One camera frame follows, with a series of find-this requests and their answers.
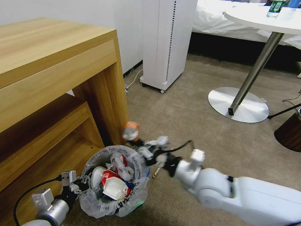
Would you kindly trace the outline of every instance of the power cord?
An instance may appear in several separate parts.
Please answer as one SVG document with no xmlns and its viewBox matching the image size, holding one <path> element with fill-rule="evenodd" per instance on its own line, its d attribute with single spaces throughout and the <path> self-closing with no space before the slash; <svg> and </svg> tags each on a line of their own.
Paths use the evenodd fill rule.
<svg viewBox="0 0 301 226">
<path fill-rule="evenodd" d="M 299 96 L 301 96 L 301 88 L 299 90 L 299 95 L 296 97 L 296 98 L 293 98 L 293 99 L 286 99 L 286 100 L 283 100 L 282 102 L 289 102 L 290 104 L 292 104 L 293 106 L 295 106 L 290 100 L 295 100 L 295 99 L 298 99 Z"/>
<path fill-rule="evenodd" d="M 143 69 L 141 69 L 140 71 L 138 71 L 138 73 L 136 74 L 136 76 L 135 76 L 135 78 L 134 78 L 134 81 L 133 81 L 130 85 L 127 85 L 127 84 L 124 85 L 124 89 L 125 89 L 125 94 L 126 94 L 126 95 L 129 94 L 128 88 L 135 82 L 135 80 L 136 80 L 138 74 L 139 74 L 141 71 L 143 71 Z"/>
<path fill-rule="evenodd" d="M 164 153 L 175 152 L 175 151 L 180 150 L 180 149 L 182 149 L 183 147 L 187 146 L 189 143 L 191 143 L 191 147 L 192 147 L 192 149 L 194 149 L 194 143 L 193 143 L 193 140 L 189 140 L 189 141 L 187 141 L 185 144 L 181 145 L 181 146 L 178 147 L 178 148 L 175 148 L 175 149 L 172 149 L 172 150 L 168 150 L 168 151 L 160 151 L 160 153 L 158 153 L 158 154 L 164 154 Z"/>
<path fill-rule="evenodd" d="M 295 223 L 291 223 L 291 224 L 287 224 L 286 226 L 297 226 L 297 225 L 301 225 L 301 221 L 295 222 Z"/>
<path fill-rule="evenodd" d="M 43 182 L 43 183 L 40 183 L 40 184 L 38 184 L 38 185 L 36 185 L 36 186 L 34 186 L 34 187 L 28 189 L 26 192 L 24 192 L 24 193 L 19 197 L 19 199 L 17 200 L 17 202 L 16 202 L 16 204 L 15 204 L 15 206 L 14 206 L 14 208 L 13 208 L 13 219 L 15 220 L 16 226 L 20 226 L 20 223 L 19 223 L 18 218 L 17 218 L 17 207 L 18 207 L 18 204 L 19 204 L 19 202 L 21 201 L 21 199 L 22 199 L 25 195 L 27 195 L 29 192 L 31 192 L 32 190 L 36 189 L 37 187 L 40 187 L 40 186 L 42 186 L 42 185 L 44 185 L 44 184 L 47 184 L 47 183 L 50 183 L 50 182 L 53 182 L 53 181 L 56 181 L 56 180 L 62 181 L 62 175 L 58 175 L 58 176 L 57 176 L 56 178 L 54 178 L 54 179 L 47 180 L 47 181 L 45 181 L 45 182 Z"/>
</svg>

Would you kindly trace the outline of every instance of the white cable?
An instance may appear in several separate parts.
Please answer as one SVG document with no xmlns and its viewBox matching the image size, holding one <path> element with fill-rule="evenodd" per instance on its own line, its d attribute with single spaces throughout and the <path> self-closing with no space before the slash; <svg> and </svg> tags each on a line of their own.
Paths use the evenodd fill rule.
<svg viewBox="0 0 301 226">
<path fill-rule="evenodd" d="M 143 71 L 143 69 L 141 69 L 140 71 L 138 71 L 138 73 L 136 74 L 136 76 L 135 76 L 135 78 L 134 78 L 134 81 L 133 81 L 130 85 L 127 85 L 127 84 L 124 85 L 124 89 L 125 89 L 125 94 L 126 94 L 126 95 L 129 94 L 128 88 L 135 82 L 135 80 L 136 80 L 138 74 L 139 74 L 141 71 Z"/>
</svg>

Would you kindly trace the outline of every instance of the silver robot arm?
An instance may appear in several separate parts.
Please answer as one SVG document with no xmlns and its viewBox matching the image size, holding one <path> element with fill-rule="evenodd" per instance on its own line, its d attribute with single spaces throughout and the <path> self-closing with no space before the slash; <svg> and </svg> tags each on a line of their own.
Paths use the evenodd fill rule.
<svg viewBox="0 0 301 226">
<path fill-rule="evenodd" d="M 66 171 L 61 174 L 62 193 L 53 197 L 51 190 L 40 189 L 32 195 L 37 208 L 36 220 L 22 226 L 61 226 L 71 211 L 78 195 L 89 188 L 87 176 L 76 177 L 76 171 Z"/>
</svg>

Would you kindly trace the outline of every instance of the white round table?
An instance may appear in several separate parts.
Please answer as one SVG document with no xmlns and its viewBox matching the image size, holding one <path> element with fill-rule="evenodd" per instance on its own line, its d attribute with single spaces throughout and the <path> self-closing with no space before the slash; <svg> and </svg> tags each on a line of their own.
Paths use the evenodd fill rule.
<svg viewBox="0 0 301 226">
<path fill-rule="evenodd" d="M 267 18 L 269 8 L 233 7 L 225 12 L 225 17 L 233 22 L 272 32 L 240 89 L 221 87 L 212 90 L 208 95 L 209 103 L 217 112 L 235 121 L 254 123 L 268 117 L 269 108 L 265 100 L 249 90 L 282 36 L 301 35 L 301 9 L 283 7 L 277 18 Z"/>
</svg>

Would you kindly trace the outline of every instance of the wooden desk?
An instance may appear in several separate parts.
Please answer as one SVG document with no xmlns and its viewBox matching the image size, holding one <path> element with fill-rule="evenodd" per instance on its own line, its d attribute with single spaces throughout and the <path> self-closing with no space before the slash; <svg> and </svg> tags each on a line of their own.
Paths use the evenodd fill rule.
<svg viewBox="0 0 301 226">
<path fill-rule="evenodd" d="M 76 97 L 65 92 L 73 90 Z M 30 187 L 78 174 L 128 121 L 115 29 L 39 18 L 0 27 L 0 217 Z M 44 187 L 60 191 L 60 183 Z M 18 208 L 32 219 L 30 195 Z"/>
</svg>

